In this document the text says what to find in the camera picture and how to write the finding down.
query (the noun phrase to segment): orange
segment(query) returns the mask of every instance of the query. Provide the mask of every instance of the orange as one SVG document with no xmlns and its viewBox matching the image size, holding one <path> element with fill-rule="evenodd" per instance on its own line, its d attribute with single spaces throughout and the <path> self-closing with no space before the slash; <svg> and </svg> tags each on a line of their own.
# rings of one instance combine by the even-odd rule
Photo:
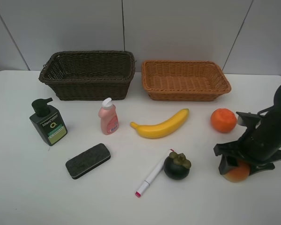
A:
<svg viewBox="0 0 281 225">
<path fill-rule="evenodd" d="M 240 182 L 248 178 L 250 174 L 250 166 L 246 162 L 237 161 L 238 167 L 233 168 L 228 173 L 223 175 L 224 178 L 231 182 Z"/>
<path fill-rule="evenodd" d="M 211 125 L 221 133 L 229 133 L 237 124 L 237 119 L 229 109 L 217 109 L 210 117 Z"/>
</svg>

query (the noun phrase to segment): white bottle cap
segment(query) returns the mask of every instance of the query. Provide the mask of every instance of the white bottle cap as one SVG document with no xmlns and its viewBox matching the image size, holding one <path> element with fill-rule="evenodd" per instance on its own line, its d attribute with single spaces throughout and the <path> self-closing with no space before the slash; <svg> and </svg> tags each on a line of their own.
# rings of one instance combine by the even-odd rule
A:
<svg viewBox="0 0 281 225">
<path fill-rule="evenodd" d="M 110 110 L 112 108 L 113 104 L 112 104 L 112 100 L 110 97 L 108 97 L 107 99 L 105 99 L 102 102 L 102 108 L 105 110 Z"/>
</svg>

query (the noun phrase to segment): white marker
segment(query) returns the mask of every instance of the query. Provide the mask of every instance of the white marker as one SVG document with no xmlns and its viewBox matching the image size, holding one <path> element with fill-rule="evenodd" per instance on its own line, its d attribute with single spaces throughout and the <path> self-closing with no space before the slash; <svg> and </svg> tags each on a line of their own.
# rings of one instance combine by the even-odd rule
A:
<svg viewBox="0 0 281 225">
<path fill-rule="evenodd" d="M 174 150 L 169 150 L 166 154 L 166 156 L 164 156 L 162 158 L 162 160 L 155 166 L 154 170 L 149 174 L 149 176 L 145 179 L 145 181 L 143 182 L 143 184 L 140 186 L 140 188 L 137 190 L 137 192 L 135 192 L 135 195 L 139 198 L 142 196 L 142 194 L 148 189 L 148 187 L 150 186 L 150 184 L 152 184 L 152 182 L 154 181 L 154 179 L 157 177 L 157 175 L 160 173 L 160 171 L 163 169 L 163 163 L 165 161 L 165 159 L 169 156 L 169 154 L 171 152 L 173 152 Z"/>
</svg>

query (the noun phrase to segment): wicker basket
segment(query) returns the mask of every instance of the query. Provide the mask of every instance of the wicker basket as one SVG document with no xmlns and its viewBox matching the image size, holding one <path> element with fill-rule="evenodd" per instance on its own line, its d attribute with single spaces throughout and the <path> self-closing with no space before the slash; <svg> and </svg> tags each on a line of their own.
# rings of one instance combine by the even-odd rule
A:
<svg viewBox="0 0 281 225">
<path fill-rule="evenodd" d="M 158 101 L 213 101 L 231 91 L 222 70 L 211 61 L 144 61 L 142 86 Z"/>
<path fill-rule="evenodd" d="M 133 79 L 134 63 L 131 52 L 58 52 L 44 66 L 39 80 L 60 100 L 121 100 Z"/>
</svg>

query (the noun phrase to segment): dark brown wicker basket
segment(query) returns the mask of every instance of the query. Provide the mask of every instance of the dark brown wicker basket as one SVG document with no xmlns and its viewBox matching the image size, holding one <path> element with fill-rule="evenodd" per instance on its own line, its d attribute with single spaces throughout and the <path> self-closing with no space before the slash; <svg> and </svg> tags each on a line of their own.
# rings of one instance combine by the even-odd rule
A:
<svg viewBox="0 0 281 225">
<path fill-rule="evenodd" d="M 60 100 L 121 100 L 126 97 L 134 72 L 131 52 L 58 52 L 46 63 L 39 80 Z"/>
</svg>

